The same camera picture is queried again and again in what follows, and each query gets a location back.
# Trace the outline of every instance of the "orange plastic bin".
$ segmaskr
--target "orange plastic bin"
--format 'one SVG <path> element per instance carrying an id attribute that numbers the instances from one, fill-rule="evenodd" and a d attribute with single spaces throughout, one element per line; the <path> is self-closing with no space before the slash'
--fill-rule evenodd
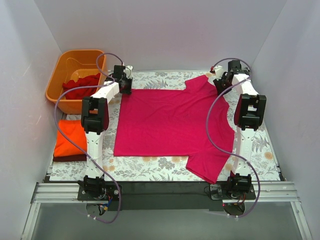
<path id="1" fill-rule="evenodd" d="M 96 59 L 102 53 L 101 50 L 97 49 L 81 49 L 67 51 L 62 54 L 56 63 L 51 80 L 46 88 L 46 98 L 56 103 L 64 92 L 63 83 L 67 83 L 70 80 L 76 82 L 79 78 L 98 74 Z M 100 57 L 98 64 L 103 71 L 106 71 L 107 57 L 105 55 Z M 105 78 L 104 75 L 100 75 L 99 85 L 103 84 Z M 59 101 L 58 107 L 65 114 L 81 114 L 82 100 L 67 100 L 63 97 Z"/>

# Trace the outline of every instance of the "t-shirt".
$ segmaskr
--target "t-shirt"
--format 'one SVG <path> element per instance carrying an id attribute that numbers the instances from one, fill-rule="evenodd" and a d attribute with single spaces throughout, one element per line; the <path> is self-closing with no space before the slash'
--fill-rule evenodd
<path id="1" fill-rule="evenodd" d="M 188 156 L 186 168 L 215 183 L 229 157 L 206 134 L 217 90 L 205 75 L 185 85 L 184 90 L 133 89 L 131 95 L 123 95 L 114 156 Z M 227 121 L 228 108 L 221 97 L 211 112 L 209 132 L 219 147 L 231 152 L 235 132 Z"/>

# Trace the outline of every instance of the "white wall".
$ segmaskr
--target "white wall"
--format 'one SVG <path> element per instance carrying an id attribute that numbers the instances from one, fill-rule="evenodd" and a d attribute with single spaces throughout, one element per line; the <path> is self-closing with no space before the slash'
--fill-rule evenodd
<path id="1" fill-rule="evenodd" d="M 207 70 L 225 57 L 252 64 L 286 0 L 35 2 L 63 52 L 99 48 L 135 70 Z"/>
<path id="2" fill-rule="evenodd" d="M 265 121 L 284 176 L 294 181 L 313 239 L 320 239 L 320 2 L 291 1 L 253 64 L 267 96 Z"/>
<path id="3" fill-rule="evenodd" d="M 61 54 L 33 0 L 0 0 L 0 239 L 20 239 L 56 129 L 45 90 Z"/>

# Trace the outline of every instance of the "red cloth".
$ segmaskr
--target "red cloth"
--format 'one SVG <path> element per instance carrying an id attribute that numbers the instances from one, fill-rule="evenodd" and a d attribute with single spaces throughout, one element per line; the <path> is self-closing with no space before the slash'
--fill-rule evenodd
<path id="1" fill-rule="evenodd" d="M 95 86 L 98 85 L 100 78 L 100 73 L 97 75 L 90 75 L 86 76 L 84 78 L 79 78 L 78 81 L 70 80 L 67 83 L 63 83 L 62 87 L 64 91 L 67 91 L 69 89 L 73 89 L 76 87 L 83 87 L 83 86 Z M 84 89 L 77 89 L 71 92 L 68 92 L 65 95 L 65 99 L 67 100 L 81 100 L 84 97 L 91 96 L 97 91 L 96 87 L 92 88 L 84 88 Z"/>
<path id="2" fill-rule="evenodd" d="M 184 90 L 133 89 L 123 95 L 116 132 L 115 156 L 189 156 L 186 168 L 215 183 L 229 155 L 217 150 L 206 134 L 216 88 L 205 75 L 185 82 Z M 221 98 L 210 117 L 209 132 L 226 151 L 235 132 L 227 121 L 229 105 Z"/>

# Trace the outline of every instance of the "folded orange cloth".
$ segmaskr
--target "folded orange cloth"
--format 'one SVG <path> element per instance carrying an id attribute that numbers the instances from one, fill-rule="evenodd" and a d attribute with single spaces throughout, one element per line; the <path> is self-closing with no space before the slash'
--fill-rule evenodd
<path id="1" fill-rule="evenodd" d="M 83 150 L 87 151 L 87 139 L 85 130 L 81 126 L 81 120 L 60 120 L 59 127 L 68 138 L 70 138 Z M 59 131 L 57 131 L 53 156 L 64 157 L 79 154 L 84 153 L 70 143 L 64 136 L 62 136 Z"/>

